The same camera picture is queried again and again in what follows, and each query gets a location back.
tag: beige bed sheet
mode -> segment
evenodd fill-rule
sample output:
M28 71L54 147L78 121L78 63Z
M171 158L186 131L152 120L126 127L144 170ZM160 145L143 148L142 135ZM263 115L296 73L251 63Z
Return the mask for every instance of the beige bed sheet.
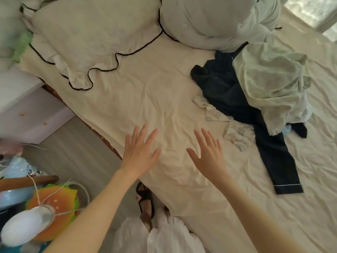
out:
M64 102L123 155L124 136L135 125L159 128L154 147L159 164L142 181L181 216L213 253L255 252L226 199L193 166L185 149L197 147L193 129L210 130L223 145L227 169L247 194L310 253L337 249L337 46L283 12L277 44L308 55L314 78L309 102L314 114L306 123L308 138L288 134L303 194L276 195L255 144L240 152L222 139L228 122L206 121L193 97L201 94L190 78L196 64L214 52L192 49L160 36L142 51L120 59L113 72L96 74L94 87L75 91L55 66L29 48L21 68L53 87Z

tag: wooden stick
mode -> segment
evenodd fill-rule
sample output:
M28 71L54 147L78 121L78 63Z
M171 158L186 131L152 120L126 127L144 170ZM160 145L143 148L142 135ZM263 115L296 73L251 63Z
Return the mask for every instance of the wooden stick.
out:
M59 180L59 177L56 175L39 177L35 176L32 177L32 179L34 179L35 183L38 185L55 183ZM32 179L29 177L20 177L17 179L0 179L0 192L34 186Z

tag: curtain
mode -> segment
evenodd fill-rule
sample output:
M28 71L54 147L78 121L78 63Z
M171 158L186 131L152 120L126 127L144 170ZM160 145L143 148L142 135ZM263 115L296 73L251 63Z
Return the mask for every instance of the curtain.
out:
M285 6L331 41L337 41L337 0L288 0Z

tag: forearm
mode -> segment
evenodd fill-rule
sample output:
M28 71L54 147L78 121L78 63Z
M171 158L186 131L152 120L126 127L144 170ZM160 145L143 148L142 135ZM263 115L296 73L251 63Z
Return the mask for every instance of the forearm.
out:
M229 201L259 253L305 253L237 183L227 181L218 183L216 187Z
M98 252L116 210L132 185L124 171L118 170L92 203L60 234L45 253Z

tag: white skirt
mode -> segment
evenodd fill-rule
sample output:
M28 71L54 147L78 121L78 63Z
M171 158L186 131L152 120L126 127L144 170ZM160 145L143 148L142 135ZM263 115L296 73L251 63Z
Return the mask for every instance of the white skirt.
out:
M150 233L139 217L126 218L116 231L112 253L205 253L200 239L177 217L157 210L158 228Z

